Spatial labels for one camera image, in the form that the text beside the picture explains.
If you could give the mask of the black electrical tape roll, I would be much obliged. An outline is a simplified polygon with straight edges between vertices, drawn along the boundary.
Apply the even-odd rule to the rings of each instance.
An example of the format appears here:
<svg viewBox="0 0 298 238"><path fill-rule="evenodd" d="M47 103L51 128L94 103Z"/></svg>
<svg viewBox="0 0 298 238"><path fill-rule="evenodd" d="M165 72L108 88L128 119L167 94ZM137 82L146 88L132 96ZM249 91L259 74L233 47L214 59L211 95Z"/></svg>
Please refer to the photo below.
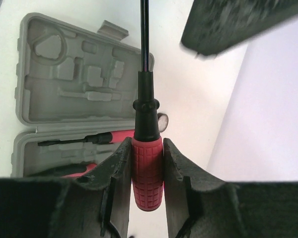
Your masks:
<svg viewBox="0 0 298 238"><path fill-rule="evenodd" d="M158 113L158 129L159 132L162 133L167 129L168 123L169 123L169 117L165 113Z"/></svg>

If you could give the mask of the red-handled screwdriver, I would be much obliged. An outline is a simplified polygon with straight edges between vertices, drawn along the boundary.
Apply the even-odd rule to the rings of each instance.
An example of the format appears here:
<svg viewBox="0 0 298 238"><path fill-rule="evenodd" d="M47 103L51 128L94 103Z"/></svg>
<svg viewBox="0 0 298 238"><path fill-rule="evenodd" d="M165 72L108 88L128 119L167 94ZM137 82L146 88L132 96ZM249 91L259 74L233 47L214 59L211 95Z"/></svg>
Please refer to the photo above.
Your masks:
<svg viewBox="0 0 298 238"><path fill-rule="evenodd" d="M132 139L132 181L135 202L143 211L154 211L163 195L163 147L158 130L154 98L153 72L149 68L149 2L141 2L141 71L138 73L138 98L133 103L136 111L135 132Z"/></svg>
<svg viewBox="0 0 298 238"><path fill-rule="evenodd" d="M126 137L133 137L134 130L121 130L87 135L82 139L73 140L50 140L38 142L38 146L51 146L57 144L71 144L71 143L92 143L92 144L112 144L124 141Z"/></svg>

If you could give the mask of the grey plastic tool case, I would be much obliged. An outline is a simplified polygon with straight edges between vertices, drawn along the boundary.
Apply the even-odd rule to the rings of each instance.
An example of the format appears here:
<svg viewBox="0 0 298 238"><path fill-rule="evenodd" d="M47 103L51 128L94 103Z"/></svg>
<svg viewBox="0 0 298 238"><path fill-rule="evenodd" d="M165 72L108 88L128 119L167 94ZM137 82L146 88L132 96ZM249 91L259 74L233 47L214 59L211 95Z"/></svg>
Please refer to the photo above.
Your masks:
<svg viewBox="0 0 298 238"><path fill-rule="evenodd" d="M16 115L26 131L14 140L14 178L58 166L100 164L119 143L81 140L135 126L141 51L128 30L104 21L96 33L40 14L20 24Z"/></svg>

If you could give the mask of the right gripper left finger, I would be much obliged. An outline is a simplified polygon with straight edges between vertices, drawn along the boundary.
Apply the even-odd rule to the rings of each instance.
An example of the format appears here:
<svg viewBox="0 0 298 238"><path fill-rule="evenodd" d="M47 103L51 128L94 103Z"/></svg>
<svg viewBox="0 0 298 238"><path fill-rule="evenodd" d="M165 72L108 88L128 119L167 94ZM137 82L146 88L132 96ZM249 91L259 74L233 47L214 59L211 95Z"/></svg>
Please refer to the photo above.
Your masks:
<svg viewBox="0 0 298 238"><path fill-rule="evenodd" d="M80 178L0 178L0 238L125 238L131 139Z"/></svg>

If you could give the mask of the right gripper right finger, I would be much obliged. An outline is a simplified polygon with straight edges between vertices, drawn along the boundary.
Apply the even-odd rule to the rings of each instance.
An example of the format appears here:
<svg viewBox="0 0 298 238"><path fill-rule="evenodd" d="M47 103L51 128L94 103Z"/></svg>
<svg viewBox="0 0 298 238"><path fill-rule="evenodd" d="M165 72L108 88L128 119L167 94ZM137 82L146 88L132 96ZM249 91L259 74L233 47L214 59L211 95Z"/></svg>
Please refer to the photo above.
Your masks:
<svg viewBox="0 0 298 238"><path fill-rule="evenodd" d="M298 238L298 182L226 182L164 139L171 238Z"/></svg>

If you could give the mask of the red black pliers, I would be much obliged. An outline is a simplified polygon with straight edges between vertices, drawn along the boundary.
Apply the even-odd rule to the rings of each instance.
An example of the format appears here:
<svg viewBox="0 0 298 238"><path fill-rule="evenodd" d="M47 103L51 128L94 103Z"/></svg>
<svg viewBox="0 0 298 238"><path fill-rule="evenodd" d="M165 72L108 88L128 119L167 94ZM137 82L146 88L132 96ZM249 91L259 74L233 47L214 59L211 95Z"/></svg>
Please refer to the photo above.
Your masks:
<svg viewBox="0 0 298 238"><path fill-rule="evenodd" d="M95 163L80 163L58 166L45 171L29 175L30 177L63 177L63 178L78 178L92 171L97 164Z"/></svg>

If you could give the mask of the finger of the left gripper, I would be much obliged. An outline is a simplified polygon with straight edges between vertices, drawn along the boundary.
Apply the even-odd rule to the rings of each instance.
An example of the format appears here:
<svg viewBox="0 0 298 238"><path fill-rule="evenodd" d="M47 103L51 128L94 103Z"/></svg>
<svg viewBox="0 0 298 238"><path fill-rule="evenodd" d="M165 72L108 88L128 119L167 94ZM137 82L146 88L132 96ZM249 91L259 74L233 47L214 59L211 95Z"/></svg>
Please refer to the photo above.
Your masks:
<svg viewBox="0 0 298 238"><path fill-rule="evenodd" d="M298 0L196 0L181 44L203 56L223 51L298 15Z"/></svg>

